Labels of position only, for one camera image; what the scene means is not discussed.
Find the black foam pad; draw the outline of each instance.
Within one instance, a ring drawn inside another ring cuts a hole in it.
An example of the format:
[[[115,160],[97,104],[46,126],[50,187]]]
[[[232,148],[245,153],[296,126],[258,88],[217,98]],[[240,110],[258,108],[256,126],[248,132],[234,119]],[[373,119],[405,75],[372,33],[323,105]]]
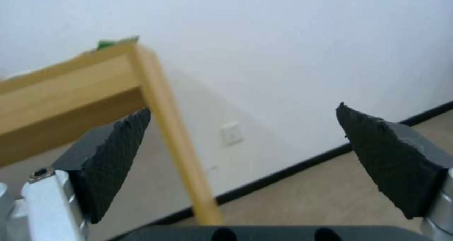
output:
[[[89,130],[52,165],[69,173],[81,210],[99,222],[131,168],[151,117],[143,109]]]
[[[337,119],[379,190],[407,219],[424,217],[453,157],[412,128],[358,112],[341,103]]]

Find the wall socket plate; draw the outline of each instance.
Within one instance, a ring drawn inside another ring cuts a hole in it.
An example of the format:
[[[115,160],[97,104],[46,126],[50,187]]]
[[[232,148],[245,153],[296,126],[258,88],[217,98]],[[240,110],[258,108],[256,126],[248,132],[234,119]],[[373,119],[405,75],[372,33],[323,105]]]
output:
[[[220,133],[222,133],[222,140],[226,146],[237,144],[244,140],[244,133],[239,122],[225,124],[220,129]]]

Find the green object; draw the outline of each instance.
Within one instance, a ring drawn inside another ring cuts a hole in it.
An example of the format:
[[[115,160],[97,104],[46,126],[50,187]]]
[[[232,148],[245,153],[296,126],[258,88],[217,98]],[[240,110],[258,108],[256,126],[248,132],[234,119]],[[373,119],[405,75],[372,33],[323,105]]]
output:
[[[100,49],[105,49],[105,48],[108,48],[110,46],[114,46],[116,44],[119,44],[119,43],[124,43],[124,42],[135,42],[137,43],[139,41],[139,36],[132,36],[132,37],[129,37],[129,38],[123,38],[121,40],[99,40],[99,42],[97,43],[97,48],[96,50],[100,50]]]

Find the floor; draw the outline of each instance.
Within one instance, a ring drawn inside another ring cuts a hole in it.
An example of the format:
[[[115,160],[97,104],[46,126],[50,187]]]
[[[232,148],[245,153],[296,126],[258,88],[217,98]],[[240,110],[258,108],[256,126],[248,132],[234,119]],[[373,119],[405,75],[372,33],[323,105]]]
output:
[[[453,110],[415,130],[453,154]],[[220,207],[227,225],[392,225],[420,232],[377,190],[351,152]],[[176,225],[196,225],[193,218]]]

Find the black baseboard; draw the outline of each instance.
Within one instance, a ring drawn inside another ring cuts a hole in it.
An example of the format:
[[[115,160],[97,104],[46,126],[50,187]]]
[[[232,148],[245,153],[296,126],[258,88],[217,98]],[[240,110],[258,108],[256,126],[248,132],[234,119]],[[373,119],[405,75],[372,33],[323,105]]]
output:
[[[430,109],[426,112],[423,112],[421,114],[418,114],[411,118],[403,120],[403,121],[401,121],[401,123],[405,124],[405,125],[413,126],[413,125],[419,124],[421,122],[424,122],[430,118],[443,114],[444,112],[447,112],[451,109],[453,109],[453,101],[450,101],[446,104],[440,105],[440,106]],[[233,191],[229,191],[220,196],[217,196],[216,197],[217,203],[219,203],[219,205],[222,205],[222,204],[230,202],[234,199],[238,199],[242,196],[245,196],[245,195],[252,193],[256,190],[259,190],[263,187],[276,183],[277,181],[280,181],[284,178],[292,176],[302,170],[306,170],[309,167],[313,167],[317,164],[320,164],[327,160],[333,159],[334,157],[337,157],[339,155],[349,153],[351,151],[352,151],[352,147],[351,147],[350,143],[343,144],[342,146],[339,146],[335,149],[332,149],[323,154],[315,156],[309,160],[300,162],[294,166],[285,168],[284,170],[280,170],[267,177],[261,178],[252,183],[249,183],[242,187],[234,189]],[[185,220],[192,216],[194,216],[194,213],[192,212],[191,208],[189,207],[189,208],[183,209],[179,212],[173,213],[167,217],[161,218],[160,220],[156,220],[155,222],[152,222],[149,225],[169,225],[169,224],[179,222],[181,220]]]

